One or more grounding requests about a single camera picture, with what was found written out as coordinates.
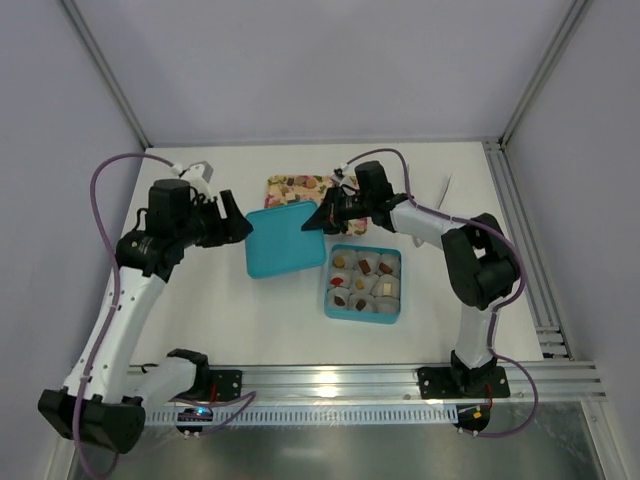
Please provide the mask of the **metal tongs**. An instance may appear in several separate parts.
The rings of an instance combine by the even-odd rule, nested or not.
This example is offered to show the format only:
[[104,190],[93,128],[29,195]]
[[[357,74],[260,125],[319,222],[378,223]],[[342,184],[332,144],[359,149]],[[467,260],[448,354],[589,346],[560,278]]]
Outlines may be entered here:
[[[441,186],[440,186],[440,189],[439,189],[439,193],[435,197],[435,201],[431,205],[431,207],[433,209],[440,210],[442,208],[443,202],[444,202],[444,200],[445,200],[445,198],[447,196],[447,193],[448,193],[450,185],[451,185],[452,177],[453,177],[453,175],[451,173],[449,173],[442,180]],[[424,244],[424,241],[422,239],[417,238],[417,237],[413,237],[412,238],[412,242],[413,242],[413,244],[414,244],[414,246],[416,248],[420,248]]]

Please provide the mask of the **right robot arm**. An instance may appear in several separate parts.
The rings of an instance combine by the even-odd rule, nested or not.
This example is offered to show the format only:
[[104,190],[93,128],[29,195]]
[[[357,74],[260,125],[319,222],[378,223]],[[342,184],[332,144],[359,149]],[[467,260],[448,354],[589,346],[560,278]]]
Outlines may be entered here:
[[458,338],[446,367],[417,371],[423,398],[507,398],[511,391],[493,347],[499,311],[523,273],[513,246],[488,213],[453,218],[420,205],[409,191],[396,192],[377,161],[355,168],[349,185],[345,167],[335,169],[329,202],[329,230],[368,217],[392,233],[417,238],[444,256],[449,284],[461,303]]

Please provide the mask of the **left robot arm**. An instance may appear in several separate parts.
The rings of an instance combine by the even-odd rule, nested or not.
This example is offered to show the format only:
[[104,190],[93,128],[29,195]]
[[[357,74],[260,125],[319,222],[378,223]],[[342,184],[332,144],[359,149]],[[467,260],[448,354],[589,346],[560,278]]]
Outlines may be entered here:
[[128,387],[129,364],[154,304],[190,247],[242,243],[254,279],[322,265],[323,234],[303,227],[316,209],[303,201],[242,214],[229,190],[209,197],[184,179],[155,181],[134,228],[117,242],[115,273],[80,359],[60,389],[43,391],[39,412],[68,440],[126,454],[147,414],[173,399],[211,399],[207,356],[181,348],[139,387]]

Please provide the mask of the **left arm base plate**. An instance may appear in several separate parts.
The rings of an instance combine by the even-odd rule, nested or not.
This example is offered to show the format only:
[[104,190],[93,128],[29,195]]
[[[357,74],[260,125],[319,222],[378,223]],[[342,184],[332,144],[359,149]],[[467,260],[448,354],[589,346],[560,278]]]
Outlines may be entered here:
[[211,369],[209,371],[210,402],[230,402],[242,394],[243,372],[236,369]]

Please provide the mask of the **teal tin box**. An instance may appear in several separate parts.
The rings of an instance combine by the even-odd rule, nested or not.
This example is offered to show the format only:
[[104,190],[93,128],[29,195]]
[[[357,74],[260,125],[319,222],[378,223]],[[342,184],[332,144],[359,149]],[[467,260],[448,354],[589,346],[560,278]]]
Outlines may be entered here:
[[338,320],[393,325],[402,312],[400,251],[336,244],[330,250],[324,313]]

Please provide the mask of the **brown oval chocolate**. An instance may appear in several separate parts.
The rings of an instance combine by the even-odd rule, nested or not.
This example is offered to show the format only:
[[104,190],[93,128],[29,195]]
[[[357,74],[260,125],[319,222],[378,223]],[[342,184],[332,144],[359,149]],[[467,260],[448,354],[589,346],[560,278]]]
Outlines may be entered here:
[[382,272],[383,274],[391,275],[393,273],[393,268],[388,264],[381,262],[379,264],[379,271]]

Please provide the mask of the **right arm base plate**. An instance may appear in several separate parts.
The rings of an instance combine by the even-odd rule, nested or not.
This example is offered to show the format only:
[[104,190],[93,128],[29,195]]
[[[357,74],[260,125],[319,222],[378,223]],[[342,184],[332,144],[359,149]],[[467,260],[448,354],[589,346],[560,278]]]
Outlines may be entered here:
[[486,368],[421,367],[417,385],[422,399],[453,400],[463,398],[504,399],[511,390],[503,367],[490,364]]

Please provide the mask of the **teal tin lid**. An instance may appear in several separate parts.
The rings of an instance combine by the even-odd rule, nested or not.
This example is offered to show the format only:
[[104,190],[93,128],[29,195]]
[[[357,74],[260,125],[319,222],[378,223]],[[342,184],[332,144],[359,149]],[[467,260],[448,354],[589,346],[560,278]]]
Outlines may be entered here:
[[263,279],[323,265],[327,259],[321,230],[303,231],[316,212],[313,201],[302,201],[246,215],[253,231],[245,240],[246,270]]

